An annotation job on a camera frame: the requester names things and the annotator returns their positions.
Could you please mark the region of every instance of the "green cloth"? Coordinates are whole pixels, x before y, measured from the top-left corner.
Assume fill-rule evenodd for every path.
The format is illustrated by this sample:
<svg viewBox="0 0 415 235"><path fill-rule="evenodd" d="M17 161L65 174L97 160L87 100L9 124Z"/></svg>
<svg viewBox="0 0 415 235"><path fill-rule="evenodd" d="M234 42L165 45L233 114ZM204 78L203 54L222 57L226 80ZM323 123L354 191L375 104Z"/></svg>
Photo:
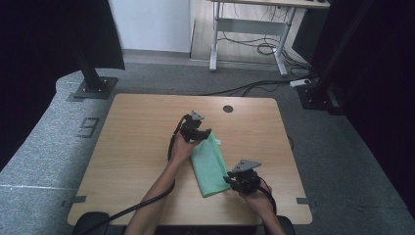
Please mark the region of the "green cloth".
<svg viewBox="0 0 415 235"><path fill-rule="evenodd" d="M190 158L204 198L230 188L223 179L228 175L227 167L213 132L195 147Z"/></svg>

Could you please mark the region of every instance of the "white wall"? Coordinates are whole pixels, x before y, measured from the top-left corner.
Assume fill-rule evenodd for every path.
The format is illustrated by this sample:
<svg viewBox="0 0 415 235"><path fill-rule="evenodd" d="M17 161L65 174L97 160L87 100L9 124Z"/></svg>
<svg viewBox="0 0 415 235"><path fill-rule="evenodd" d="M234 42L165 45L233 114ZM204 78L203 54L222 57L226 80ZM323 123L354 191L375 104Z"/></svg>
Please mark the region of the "white wall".
<svg viewBox="0 0 415 235"><path fill-rule="evenodd" d="M190 52L192 0L110 0L122 49Z"/></svg>

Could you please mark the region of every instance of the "gray carpet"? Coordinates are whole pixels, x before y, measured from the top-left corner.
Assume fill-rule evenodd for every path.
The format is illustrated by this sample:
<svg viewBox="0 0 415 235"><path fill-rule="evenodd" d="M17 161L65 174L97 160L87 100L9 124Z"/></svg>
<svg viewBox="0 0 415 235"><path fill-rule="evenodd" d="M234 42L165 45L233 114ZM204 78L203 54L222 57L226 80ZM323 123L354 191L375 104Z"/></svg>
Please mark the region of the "gray carpet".
<svg viewBox="0 0 415 235"><path fill-rule="evenodd" d="M99 74L119 78L110 99L67 102L82 76L62 77L49 109L0 173L0 234L71 233L70 200L115 94L196 95L277 78L275 71L144 64ZM346 117L304 110L290 86L265 88L273 91L254 89L249 96L277 100L313 214L311 224L295 225L298 235L414 234L414 219ZM85 118L99 119L90 138L79 137Z"/></svg>

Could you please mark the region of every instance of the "white desk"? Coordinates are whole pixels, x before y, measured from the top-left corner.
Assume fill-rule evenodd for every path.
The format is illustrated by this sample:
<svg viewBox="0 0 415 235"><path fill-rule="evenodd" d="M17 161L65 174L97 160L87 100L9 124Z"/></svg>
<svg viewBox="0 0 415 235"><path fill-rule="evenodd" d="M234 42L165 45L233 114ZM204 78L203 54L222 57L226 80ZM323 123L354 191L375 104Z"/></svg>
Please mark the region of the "white desk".
<svg viewBox="0 0 415 235"><path fill-rule="evenodd" d="M210 71L216 71L217 61L217 33L219 31L228 32L243 32L252 34L266 34L280 36L280 44L274 52L275 60L282 76L287 76L287 70L284 65L284 60L281 56L284 44L287 40L288 32L293 21L296 8L329 8L330 4L327 0L324 3L319 3L317 0L210 0L215 2L214 23L213 23L213 43L210 48ZM239 19L226 19L219 16L219 9L221 3L238 3L238 4L254 4L267 6L282 6L289 7L287 19L284 23L263 22L263 21L248 21Z"/></svg>

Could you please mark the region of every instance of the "white desk frame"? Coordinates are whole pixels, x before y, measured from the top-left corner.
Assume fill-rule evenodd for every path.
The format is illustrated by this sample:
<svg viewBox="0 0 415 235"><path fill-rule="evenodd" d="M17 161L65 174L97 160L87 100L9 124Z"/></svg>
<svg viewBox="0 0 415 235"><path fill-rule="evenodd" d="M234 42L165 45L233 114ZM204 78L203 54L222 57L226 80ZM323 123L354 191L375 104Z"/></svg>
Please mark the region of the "white desk frame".
<svg viewBox="0 0 415 235"><path fill-rule="evenodd" d="M242 32L242 33L252 33L252 34L266 34L266 35L276 35L280 36L280 44L276 50L274 50L274 57L278 65L278 69L282 76L287 76L287 69L284 65L284 59L281 54L284 48L284 44L287 40L288 33L290 31L291 24L293 22L294 14L296 13L297 7L306 7L306 8L329 8L329 4L318 3L317 1L309 2L311 5L307 5L308 1L302 0L303 4L295 5L293 1L290 5L284 3L284 1L216 1L215 2L215 11L214 11L214 23L213 23L213 43L210 48L210 71L216 71L216 62L217 62L217 33L219 31L227 32ZM289 7L288 16L285 22L275 23L275 22L263 22L263 21L248 21L248 20L239 20L239 19L226 19L219 16L220 4L225 2L232 3L247 3L247 4L260 4L260 5L272 5L272 6L287 6Z"/></svg>

